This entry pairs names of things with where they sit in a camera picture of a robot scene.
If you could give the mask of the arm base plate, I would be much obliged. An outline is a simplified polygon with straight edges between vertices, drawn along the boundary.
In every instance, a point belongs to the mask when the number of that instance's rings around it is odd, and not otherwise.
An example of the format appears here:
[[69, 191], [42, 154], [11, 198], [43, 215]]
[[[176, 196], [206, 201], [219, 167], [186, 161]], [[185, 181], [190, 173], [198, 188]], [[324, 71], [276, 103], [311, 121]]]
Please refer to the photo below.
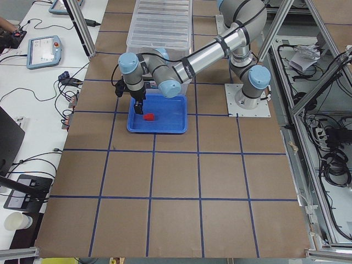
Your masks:
[[243, 94], [243, 84], [225, 84], [228, 115], [230, 117], [270, 118], [268, 99], [262, 91], [260, 98], [251, 99]]

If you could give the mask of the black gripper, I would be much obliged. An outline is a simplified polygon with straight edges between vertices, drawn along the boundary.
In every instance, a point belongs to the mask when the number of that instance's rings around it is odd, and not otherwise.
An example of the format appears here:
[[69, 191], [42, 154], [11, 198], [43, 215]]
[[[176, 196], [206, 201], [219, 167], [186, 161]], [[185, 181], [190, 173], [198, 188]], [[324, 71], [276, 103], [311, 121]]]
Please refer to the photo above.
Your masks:
[[144, 114], [143, 104], [146, 99], [146, 89], [144, 87], [144, 82], [141, 80], [137, 84], [128, 84], [123, 78], [118, 80], [115, 84], [115, 94], [117, 97], [122, 97], [124, 92], [130, 93], [131, 97], [136, 99], [134, 103], [134, 111], [136, 114]]

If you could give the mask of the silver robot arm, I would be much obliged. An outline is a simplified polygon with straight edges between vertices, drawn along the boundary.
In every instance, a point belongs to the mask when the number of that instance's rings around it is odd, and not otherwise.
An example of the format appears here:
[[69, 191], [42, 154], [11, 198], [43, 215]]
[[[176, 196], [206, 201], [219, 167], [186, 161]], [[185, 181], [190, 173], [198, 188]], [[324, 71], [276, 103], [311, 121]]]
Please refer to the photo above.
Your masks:
[[120, 55], [116, 68], [122, 78], [112, 84], [116, 96], [129, 93], [135, 99], [135, 113], [142, 114], [146, 99], [144, 75], [151, 74], [162, 95], [173, 98], [180, 94], [182, 83], [193, 79], [218, 60], [230, 57], [231, 70], [246, 84], [243, 95], [247, 98], [260, 97], [262, 87], [250, 79], [249, 69], [256, 65], [250, 43], [265, 25], [266, 6], [263, 1], [217, 1], [217, 7], [223, 15], [225, 32], [194, 53], [175, 60], [173, 66], [167, 64], [169, 59], [165, 49]]

